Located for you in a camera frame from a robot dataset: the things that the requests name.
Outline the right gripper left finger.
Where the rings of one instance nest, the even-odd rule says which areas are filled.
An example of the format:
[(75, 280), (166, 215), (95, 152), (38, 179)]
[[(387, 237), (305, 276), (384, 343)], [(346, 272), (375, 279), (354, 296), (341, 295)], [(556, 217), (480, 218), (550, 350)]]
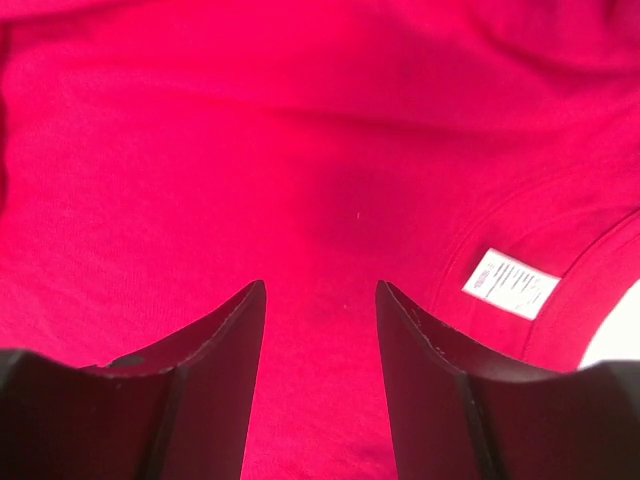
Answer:
[(265, 315), (255, 281), (104, 367), (3, 351), (2, 477), (239, 478)]

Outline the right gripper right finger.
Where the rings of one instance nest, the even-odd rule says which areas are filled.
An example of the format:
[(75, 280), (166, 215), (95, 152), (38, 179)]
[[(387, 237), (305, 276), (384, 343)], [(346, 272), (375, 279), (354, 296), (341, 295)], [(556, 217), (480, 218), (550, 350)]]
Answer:
[(559, 374), (495, 352), (376, 288), (379, 349), (402, 479), (635, 479), (639, 366)]

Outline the magenta t shirt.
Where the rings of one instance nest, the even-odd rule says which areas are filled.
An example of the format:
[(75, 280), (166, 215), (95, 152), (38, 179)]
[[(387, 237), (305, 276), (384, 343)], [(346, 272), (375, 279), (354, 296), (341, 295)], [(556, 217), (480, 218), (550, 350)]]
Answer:
[[(5, 1), (1, 343), (82, 366), (267, 285), (243, 475), (392, 479), (374, 290), (639, 356), (635, 1)], [(488, 249), (535, 320), (462, 291)]]

